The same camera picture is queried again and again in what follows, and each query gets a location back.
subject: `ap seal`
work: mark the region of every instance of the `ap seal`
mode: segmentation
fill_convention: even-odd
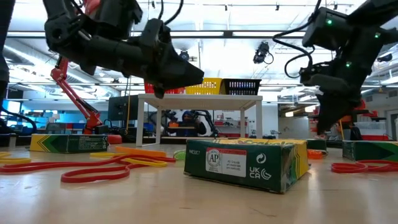
[[[221,164],[221,153],[217,149],[210,149],[206,155],[210,167],[218,167]]]

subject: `white table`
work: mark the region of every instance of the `white table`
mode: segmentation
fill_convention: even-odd
[[[137,143],[142,147],[142,132],[144,130],[144,104],[157,108],[156,120],[160,121],[162,110],[238,110],[241,112],[241,124],[246,122],[244,112],[256,105],[256,134],[262,138],[262,96],[238,95],[178,95],[166,94],[158,99],[153,94],[138,95]],[[160,144],[160,124],[156,125],[156,141]],[[241,125],[241,137],[246,135],[245,125]]]

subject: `yellow basket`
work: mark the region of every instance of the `yellow basket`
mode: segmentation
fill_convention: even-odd
[[[200,85],[185,87],[189,95],[219,95],[222,78],[205,78]]]

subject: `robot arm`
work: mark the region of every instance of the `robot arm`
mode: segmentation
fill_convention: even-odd
[[[48,20],[44,25],[47,45],[93,75],[96,67],[143,78],[154,85],[155,95],[201,84],[203,71],[176,53],[168,28],[151,19],[139,37],[130,37],[133,24],[142,18],[135,0],[101,0],[92,19],[74,0],[43,0]]]
[[[319,134],[361,103],[361,86],[371,74],[380,50],[398,41],[396,29],[380,28],[395,16],[397,0],[367,0],[350,15],[321,7],[311,16],[303,46],[336,51],[332,61],[314,65],[311,61],[299,72],[301,83],[319,86],[323,92],[317,95]]]

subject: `red rubber band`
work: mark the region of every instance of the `red rubber band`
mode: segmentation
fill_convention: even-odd
[[[384,164],[383,166],[373,166],[367,164]],[[355,174],[360,172],[395,172],[398,171],[398,162],[385,160],[363,160],[355,164],[334,163],[331,171],[344,174]]]
[[[151,157],[151,156],[143,156],[143,155],[125,155],[118,156],[112,159],[107,159],[103,161],[94,161],[94,162],[31,162],[28,164],[12,164],[5,165],[0,167],[0,172],[15,174],[20,172],[31,172],[37,170],[51,169],[51,168],[60,168],[60,167],[90,167],[90,166],[103,166],[107,164],[123,164],[125,166],[118,167],[103,167],[103,168],[92,168],[92,169],[82,169],[82,170],[74,170],[70,172],[66,172],[62,174],[61,181],[66,183],[85,183],[92,182],[96,180],[116,180],[124,177],[128,177],[130,175],[130,170],[145,167],[146,165],[141,164],[131,164],[129,162],[122,161],[123,159],[137,159],[137,160],[157,160],[163,162],[175,162],[175,159],[165,158],[165,157]],[[89,177],[75,177],[76,175],[82,174],[94,174],[100,172],[114,172],[114,171],[122,171],[119,174],[110,174],[110,175],[95,175]]]
[[[355,174],[368,171],[368,166],[360,163],[334,163],[331,165],[331,171],[339,174]]]

